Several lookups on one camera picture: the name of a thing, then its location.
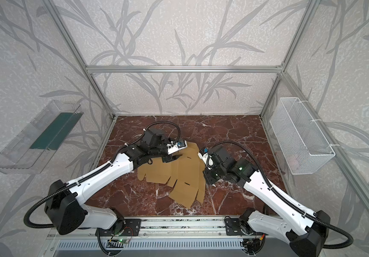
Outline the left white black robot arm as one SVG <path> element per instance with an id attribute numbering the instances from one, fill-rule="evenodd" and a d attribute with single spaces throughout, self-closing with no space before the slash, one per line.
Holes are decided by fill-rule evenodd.
<path id="1" fill-rule="evenodd" d="M 147 128 L 143 135 L 123 146 L 109 161 L 85 175 L 64 183 L 51 184 L 48 195 L 30 207 L 24 216 L 25 226 L 33 229 L 55 228 L 60 235 L 77 229 L 114 228 L 122 216 L 110 208 L 86 204 L 95 193 L 144 164 L 160 158 L 169 163 L 180 157 L 179 151 L 188 143 L 177 137 L 172 140 L 164 132 Z"/>

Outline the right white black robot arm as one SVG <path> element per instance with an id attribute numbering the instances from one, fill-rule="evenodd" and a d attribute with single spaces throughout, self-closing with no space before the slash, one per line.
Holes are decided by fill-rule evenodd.
<path id="1" fill-rule="evenodd" d="M 299 257 L 317 257 L 321 250 L 338 250 L 353 244 L 353 236 L 330 223 L 324 211 L 315 212 L 300 204 L 272 183 L 259 161 L 246 150 L 249 159 L 236 160 L 220 142 L 199 151 L 205 163 L 203 174 L 209 185 L 219 180 L 237 184 L 278 214 L 272 217 L 250 209 L 240 216 L 246 234 L 261 232 L 287 243 Z"/>

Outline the brown cardboard box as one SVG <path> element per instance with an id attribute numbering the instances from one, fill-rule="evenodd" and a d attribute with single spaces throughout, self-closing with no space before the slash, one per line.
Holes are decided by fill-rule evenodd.
<path id="1" fill-rule="evenodd" d="M 137 170 L 140 181 L 165 184 L 173 188 L 169 197 L 180 205 L 190 208 L 194 201 L 203 203 L 205 196 L 205 164 L 198 156 L 199 147 L 188 142 L 188 147 L 178 152 L 180 157 L 164 163 L 160 157 L 154 158 L 152 164 L 144 164 Z"/>

